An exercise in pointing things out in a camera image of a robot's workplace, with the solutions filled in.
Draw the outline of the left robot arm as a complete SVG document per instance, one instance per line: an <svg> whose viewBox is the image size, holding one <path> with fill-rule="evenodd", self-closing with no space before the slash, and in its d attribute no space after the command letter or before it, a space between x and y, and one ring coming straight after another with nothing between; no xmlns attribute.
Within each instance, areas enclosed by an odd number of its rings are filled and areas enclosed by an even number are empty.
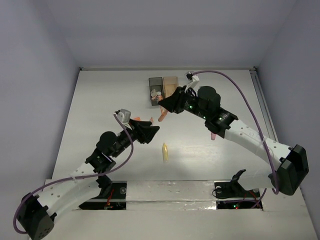
<svg viewBox="0 0 320 240"><path fill-rule="evenodd" d="M46 183L21 199L13 217L13 228L17 233L41 240L64 213L94 197L110 195L113 182L108 174L126 164L116 166L114 158L127 148L132 155L134 142L148 144L160 130L150 121L129 119L126 123L120 120L118 123L122 131L118 134L104 132L93 153L68 177Z"/></svg>

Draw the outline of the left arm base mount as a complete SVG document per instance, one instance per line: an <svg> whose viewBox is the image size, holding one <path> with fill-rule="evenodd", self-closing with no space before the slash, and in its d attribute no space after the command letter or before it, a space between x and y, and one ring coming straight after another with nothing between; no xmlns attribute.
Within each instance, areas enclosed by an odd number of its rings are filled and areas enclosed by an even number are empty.
<svg viewBox="0 0 320 240"><path fill-rule="evenodd" d="M108 176L99 176L96 180L99 195L78 206L81 210L125 210L127 208L127 182L112 181Z"/></svg>

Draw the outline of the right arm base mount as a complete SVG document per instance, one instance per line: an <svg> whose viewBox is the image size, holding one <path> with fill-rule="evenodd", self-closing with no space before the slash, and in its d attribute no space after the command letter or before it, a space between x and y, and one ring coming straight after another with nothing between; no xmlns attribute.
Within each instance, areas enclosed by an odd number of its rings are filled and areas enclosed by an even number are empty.
<svg viewBox="0 0 320 240"><path fill-rule="evenodd" d="M260 192L245 190L240 184L240 176L245 169L239 170L230 181L218 181L214 183L211 195L216 199L218 210L262 209Z"/></svg>

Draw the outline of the orange utility knife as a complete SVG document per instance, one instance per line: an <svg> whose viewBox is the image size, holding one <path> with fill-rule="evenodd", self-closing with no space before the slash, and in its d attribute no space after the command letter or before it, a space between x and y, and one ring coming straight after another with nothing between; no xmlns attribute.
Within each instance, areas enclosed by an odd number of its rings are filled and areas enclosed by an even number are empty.
<svg viewBox="0 0 320 240"><path fill-rule="evenodd" d="M165 119L165 117L167 116L167 114L168 114L168 110L167 109L165 109L164 107L160 107L160 111L161 111L161 115L160 115L160 117L158 118L158 122L162 122L164 119Z"/></svg>

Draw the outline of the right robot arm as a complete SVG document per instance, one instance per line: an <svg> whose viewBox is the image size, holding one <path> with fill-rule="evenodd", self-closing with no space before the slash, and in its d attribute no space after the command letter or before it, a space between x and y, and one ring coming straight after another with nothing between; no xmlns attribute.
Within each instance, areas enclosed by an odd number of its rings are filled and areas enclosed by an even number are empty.
<svg viewBox="0 0 320 240"><path fill-rule="evenodd" d="M158 102L170 113L187 111L204 119L205 127L213 134L234 142L255 154L271 167L275 174L267 175L271 187L292 196L306 175L309 165L306 149L279 143L259 134L233 113L221 107L221 96L211 86L202 86L193 94L185 86L177 87L175 92Z"/></svg>

